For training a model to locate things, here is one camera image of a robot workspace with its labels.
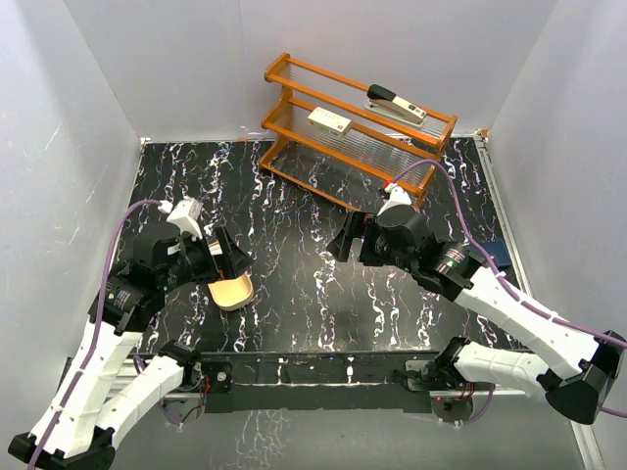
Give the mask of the stack of credit cards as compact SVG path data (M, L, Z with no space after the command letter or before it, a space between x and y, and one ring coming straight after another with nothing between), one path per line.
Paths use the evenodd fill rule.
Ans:
M212 256L218 256L222 254L221 245L218 239L214 239L213 241L209 242L208 249Z

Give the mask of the blue card holder wallet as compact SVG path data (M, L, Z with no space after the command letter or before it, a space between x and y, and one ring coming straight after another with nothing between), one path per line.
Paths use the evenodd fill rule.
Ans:
M479 245L491 256L498 269L507 269L512 266L511 257L504 241L480 242Z

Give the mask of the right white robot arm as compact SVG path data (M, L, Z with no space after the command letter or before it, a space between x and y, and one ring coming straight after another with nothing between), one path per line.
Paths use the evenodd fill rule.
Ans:
M483 257L461 243L438 240L410 206L349 212L327 250L344 262L356 239L363 265L401 269L419 287L486 317L527 349L497 350L454 337L432 362L408 373L409 381L451 389L491 383L544 399L571 421L596 421L619 375L622 337L568 328L557 314L543 317L540 305L495 274Z

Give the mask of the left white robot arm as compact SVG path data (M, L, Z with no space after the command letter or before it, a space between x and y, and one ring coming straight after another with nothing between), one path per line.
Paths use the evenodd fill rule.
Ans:
M101 286L71 366L44 415L14 436L8 452L30 469L108 469L121 441L168 392L190 391L202 379L196 350L176 340L115 396L123 363L161 311L168 294L244 275L251 257L218 226L206 239L196 225L147 225L129 258Z

